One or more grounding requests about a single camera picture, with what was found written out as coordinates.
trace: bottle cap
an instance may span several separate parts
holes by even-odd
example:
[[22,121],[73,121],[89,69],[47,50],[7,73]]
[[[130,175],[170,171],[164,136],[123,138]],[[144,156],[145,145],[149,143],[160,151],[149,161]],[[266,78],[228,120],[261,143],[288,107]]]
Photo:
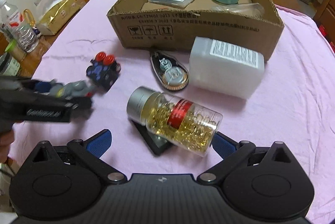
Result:
[[164,72],[172,67],[172,63],[168,59],[161,59],[160,60],[160,69],[162,69]]
[[103,65],[111,65],[115,61],[114,55],[108,55],[103,59]]
[[6,47],[5,49],[5,52],[11,52],[14,50],[14,48],[16,47],[16,41],[13,39],[9,44],[8,46]]
[[167,84],[171,86],[180,85],[184,81],[183,71],[178,66],[174,66],[166,70],[164,76]]
[[95,56],[95,60],[97,62],[101,62],[103,59],[105,59],[105,57],[106,57],[106,53],[101,51]]
[[6,0],[0,0],[0,6],[6,3]]
[[153,94],[159,95],[160,93],[151,90],[145,86],[138,87],[130,96],[127,103],[128,117],[141,125],[145,126],[145,121],[141,120],[141,112],[145,103]]

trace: glass bottle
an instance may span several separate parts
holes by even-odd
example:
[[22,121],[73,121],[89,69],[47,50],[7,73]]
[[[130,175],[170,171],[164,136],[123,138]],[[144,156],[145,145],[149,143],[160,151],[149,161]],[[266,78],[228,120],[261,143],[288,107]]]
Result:
[[222,115],[177,96],[141,86],[130,96],[128,117],[171,143],[204,156]]

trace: blurry hand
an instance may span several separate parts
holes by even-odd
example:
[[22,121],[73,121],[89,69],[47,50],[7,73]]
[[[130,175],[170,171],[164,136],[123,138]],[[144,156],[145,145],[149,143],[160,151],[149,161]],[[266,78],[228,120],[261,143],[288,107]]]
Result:
[[14,142],[13,130],[0,135],[0,163],[7,160],[10,144]]

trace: open cardboard box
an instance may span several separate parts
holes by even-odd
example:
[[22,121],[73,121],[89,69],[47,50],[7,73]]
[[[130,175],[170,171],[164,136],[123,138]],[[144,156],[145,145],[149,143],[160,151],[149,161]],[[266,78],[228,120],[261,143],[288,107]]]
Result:
[[190,51],[196,36],[208,37],[260,52],[267,61],[284,28],[272,0],[240,0],[260,3],[265,14],[253,15],[212,10],[215,0],[194,0],[184,9],[118,0],[107,16],[124,47]]

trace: white plastic bottle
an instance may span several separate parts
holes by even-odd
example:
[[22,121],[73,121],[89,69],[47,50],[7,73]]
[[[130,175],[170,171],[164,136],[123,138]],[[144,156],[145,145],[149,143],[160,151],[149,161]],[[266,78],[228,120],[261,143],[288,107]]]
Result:
[[248,99],[264,73],[262,54],[227,42],[196,37],[190,55],[190,84]]
[[14,38],[19,42],[21,48],[27,53],[33,51],[39,40],[31,26],[24,20],[18,8],[0,0],[2,22],[9,28]]

